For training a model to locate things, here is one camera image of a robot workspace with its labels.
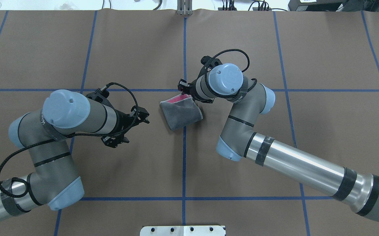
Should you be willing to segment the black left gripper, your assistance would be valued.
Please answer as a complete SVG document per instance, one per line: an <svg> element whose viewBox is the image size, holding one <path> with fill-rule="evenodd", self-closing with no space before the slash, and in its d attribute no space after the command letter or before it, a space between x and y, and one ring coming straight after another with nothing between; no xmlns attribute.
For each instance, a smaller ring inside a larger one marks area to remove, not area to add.
<svg viewBox="0 0 379 236"><path fill-rule="evenodd" d="M127 137L122 136L132 127L139 125L140 123L149 124L150 121L147 119L149 117L149 112L143 107L134 107L130 114L125 114L121 111L116 110L117 121L116 121L116 136L103 136L102 142L105 146L111 148L117 148L119 144L129 143Z"/></svg>

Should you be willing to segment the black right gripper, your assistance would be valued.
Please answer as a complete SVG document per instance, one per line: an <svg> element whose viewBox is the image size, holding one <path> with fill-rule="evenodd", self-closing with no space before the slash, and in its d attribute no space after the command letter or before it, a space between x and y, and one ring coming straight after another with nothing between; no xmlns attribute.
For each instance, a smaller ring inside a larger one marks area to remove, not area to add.
<svg viewBox="0 0 379 236"><path fill-rule="evenodd" d="M199 100L196 87L193 83L188 83L184 79L180 79L177 87L182 94L191 95L194 100Z"/></svg>

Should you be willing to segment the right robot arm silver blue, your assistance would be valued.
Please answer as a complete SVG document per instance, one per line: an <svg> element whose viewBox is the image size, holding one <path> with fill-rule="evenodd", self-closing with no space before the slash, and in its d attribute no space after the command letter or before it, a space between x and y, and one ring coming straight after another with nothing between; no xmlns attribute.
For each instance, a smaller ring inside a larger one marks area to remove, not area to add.
<svg viewBox="0 0 379 236"><path fill-rule="evenodd" d="M248 79L239 67L207 63L197 79L181 79L177 87L202 103L213 103L215 98L233 103L216 146L218 154L233 161L252 160L379 222L379 175L360 174L254 131L258 117L273 108L275 93Z"/></svg>

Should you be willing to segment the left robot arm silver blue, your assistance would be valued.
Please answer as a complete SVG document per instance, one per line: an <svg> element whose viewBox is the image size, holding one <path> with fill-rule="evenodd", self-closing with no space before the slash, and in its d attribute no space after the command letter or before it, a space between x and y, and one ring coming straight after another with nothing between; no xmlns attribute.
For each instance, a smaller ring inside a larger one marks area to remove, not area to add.
<svg viewBox="0 0 379 236"><path fill-rule="evenodd" d="M18 150L0 165L0 222L47 205L58 211L78 202L84 187L74 164L68 140L76 136L101 138L105 146L128 143L125 133L149 123L149 112L138 106L124 113L108 100L107 86L83 95L59 89L42 109L17 118L9 126L9 138ZM16 154L29 151L34 172L2 180L5 164Z"/></svg>

